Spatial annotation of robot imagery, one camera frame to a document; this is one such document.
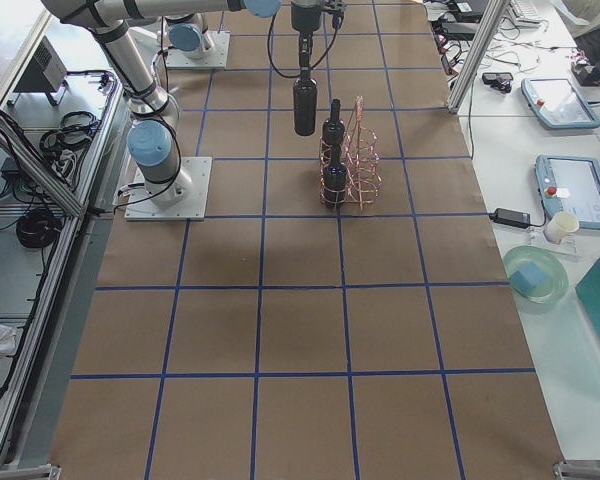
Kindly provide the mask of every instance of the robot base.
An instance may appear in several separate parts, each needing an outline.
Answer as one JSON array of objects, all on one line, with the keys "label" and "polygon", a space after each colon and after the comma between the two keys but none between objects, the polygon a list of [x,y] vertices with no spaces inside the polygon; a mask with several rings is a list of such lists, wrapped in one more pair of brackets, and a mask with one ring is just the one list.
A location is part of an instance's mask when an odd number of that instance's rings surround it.
[{"label": "robot base", "polygon": [[185,57],[180,50],[169,50],[167,68],[170,70],[208,70],[210,68],[227,68],[229,56],[229,32],[209,32],[215,47],[202,58]]},{"label": "robot base", "polygon": [[[211,157],[182,157],[181,169],[190,176],[193,188],[178,202],[171,205],[160,205],[147,200],[126,207],[124,217],[127,220],[204,220],[207,208],[207,193],[211,177]],[[144,182],[140,169],[136,172],[134,182]],[[132,190],[129,203],[145,199],[149,194],[144,189]]]}]

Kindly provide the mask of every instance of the metal plate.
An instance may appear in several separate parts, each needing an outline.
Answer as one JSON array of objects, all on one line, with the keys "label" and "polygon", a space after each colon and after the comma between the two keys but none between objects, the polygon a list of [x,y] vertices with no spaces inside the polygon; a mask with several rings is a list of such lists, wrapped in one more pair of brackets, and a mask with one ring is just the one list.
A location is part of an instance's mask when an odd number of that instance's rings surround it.
[{"label": "metal plate", "polygon": [[180,50],[169,50],[167,68],[172,70],[208,70],[227,68],[229,56],[229,32],[210,32],[216,48],[208,56],[200,59],[188,58]]},{"label": "metal plate", "polygon": [[[193,180],[193,190],[178,203],[164,208],[151,200],[126,207],[124,214],[127,220],[204,220],[207,209],[207,193],[211,177],[211,157],[183,157],[182,167]],[[144,182],[138,169],[134,182]],[[129,203],[147,198],[144,189],[133,190]]]}]

